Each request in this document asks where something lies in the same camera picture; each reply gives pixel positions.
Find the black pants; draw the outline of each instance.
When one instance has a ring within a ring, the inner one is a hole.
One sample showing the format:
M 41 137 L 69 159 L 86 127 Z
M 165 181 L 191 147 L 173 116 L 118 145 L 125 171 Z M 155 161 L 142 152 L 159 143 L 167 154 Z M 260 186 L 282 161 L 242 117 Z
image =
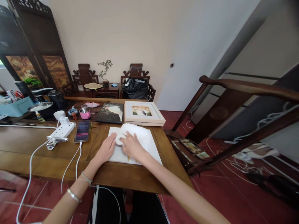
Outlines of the black pants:
M 168 224 L 166 215 L 156 194 L 134 191 L 133 210 L 127 220 L 124 205 L 124 190 L 106 187 L 116 196 L 121 210 L 121 224 Z M 107 189 L 99 189 L 97 199 L 96 224 L 119 224 L 119 208 L 115 197 Z

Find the potted plant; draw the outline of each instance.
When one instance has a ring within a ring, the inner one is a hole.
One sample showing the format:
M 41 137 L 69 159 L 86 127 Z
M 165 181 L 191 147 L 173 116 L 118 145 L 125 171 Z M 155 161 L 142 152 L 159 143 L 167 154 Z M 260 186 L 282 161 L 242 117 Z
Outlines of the potted plant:
M 109 68 L 111 68 L 113 64 L 112 64 L 111 60 L 107 60 L 106 62 L 98 63 L 98 65 L 102 65 L 102 66 L 105 67 L 105 70 L 101 71 L 101 73 L 99 74 L 99 77 L 101 77 L 102 80 L 103 80 L 103 86 L 108 87 L 109 86 L 109 81 L 107 79 L 103 79 L 103 77 L 104 77 L 104 75 L 107 74 L 107 70 Z
M 35 78 L 26 78 L 24 81 L 31 90 L 38 90 L 43 85 L 41 81 Z

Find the hand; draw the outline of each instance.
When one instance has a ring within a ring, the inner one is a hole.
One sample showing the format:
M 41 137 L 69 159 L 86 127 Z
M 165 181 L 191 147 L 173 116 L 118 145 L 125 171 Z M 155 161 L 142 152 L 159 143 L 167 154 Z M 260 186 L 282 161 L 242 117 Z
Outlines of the hand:
M 99 148 L 97 154 L 93 158 L 97 164 L 100 166 L 104 163 L 107 162 L 110 157 L 112 156 L 114 152 L 114 147 L 115 147 L 115 137 L 116 133 L 112 133 L 109 137 L 107 137 L 104 141 L 101 147 Z
M 142 161 L 142 158 L 146 155 L 146 151 L 138 141 L 136 134 L 134 133 L 134 136 L 132 136 L 127 131 L 125 137 L 120 139 L 124 143 L 122 147 L 123 152 L 139 162 Z

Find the pink mug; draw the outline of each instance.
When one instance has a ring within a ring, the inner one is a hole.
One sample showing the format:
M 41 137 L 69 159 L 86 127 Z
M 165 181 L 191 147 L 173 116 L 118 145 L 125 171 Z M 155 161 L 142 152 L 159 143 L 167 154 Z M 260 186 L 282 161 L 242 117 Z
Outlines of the pink mug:
M 80 109 L 79 112 L 80 112 L 80 115 L 81 115 L 81 118 L 86 120 L 88 118 L 90 118 L 91 114 L 90 114 L 90 109 L 89 108 L 85 108 L 85 111 L 86 112 L 83 112 L 83 109 Z

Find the glass bottle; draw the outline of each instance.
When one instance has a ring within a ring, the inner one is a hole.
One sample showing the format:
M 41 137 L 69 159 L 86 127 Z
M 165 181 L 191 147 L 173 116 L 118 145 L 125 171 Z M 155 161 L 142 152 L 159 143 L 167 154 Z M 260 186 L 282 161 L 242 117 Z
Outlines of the glass bottle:
M 38 111 L 35 112 L 36 116 L 37 116 L 37 119 L 39 122 L 44 122 L 44 118 L 40 115 L 40 113 Z

